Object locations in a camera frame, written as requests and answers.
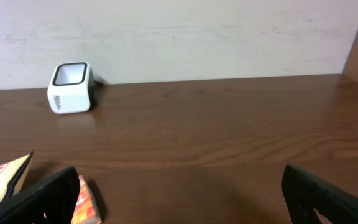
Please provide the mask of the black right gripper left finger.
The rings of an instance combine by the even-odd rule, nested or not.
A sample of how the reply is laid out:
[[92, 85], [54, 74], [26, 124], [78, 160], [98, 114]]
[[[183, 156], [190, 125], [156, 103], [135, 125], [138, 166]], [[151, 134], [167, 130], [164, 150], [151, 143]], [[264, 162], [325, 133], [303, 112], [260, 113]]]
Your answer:
[[67, 167], [0, 202], [0, 224], [70, 224], [79, 191], [78, 173]]

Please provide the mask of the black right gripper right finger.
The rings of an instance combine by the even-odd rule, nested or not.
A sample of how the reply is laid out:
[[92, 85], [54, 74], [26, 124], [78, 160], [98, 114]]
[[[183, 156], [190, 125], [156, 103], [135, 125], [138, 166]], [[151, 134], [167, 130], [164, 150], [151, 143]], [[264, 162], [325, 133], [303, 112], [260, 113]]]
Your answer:
[[293, 223], [358, 223], [358, 198], [294, 164], [287, 164], [281, 189]]

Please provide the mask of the orange tissue pack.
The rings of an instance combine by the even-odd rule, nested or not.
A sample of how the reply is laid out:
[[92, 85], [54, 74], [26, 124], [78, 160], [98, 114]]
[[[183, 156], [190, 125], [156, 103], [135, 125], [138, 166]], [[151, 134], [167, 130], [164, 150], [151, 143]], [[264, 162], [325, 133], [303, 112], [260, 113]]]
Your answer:
[[94, 195], [82, 175], [79, 175], [80, 191], [71, 224], [102, 224]]

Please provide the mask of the orange snack bag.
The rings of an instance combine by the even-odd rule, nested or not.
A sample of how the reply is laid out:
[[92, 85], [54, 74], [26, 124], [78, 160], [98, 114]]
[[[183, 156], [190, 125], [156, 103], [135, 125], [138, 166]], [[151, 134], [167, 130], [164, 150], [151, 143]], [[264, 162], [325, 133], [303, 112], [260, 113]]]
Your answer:
[[18, 193], [27, 177], [34, 151], [0, 165], [0, 202]]

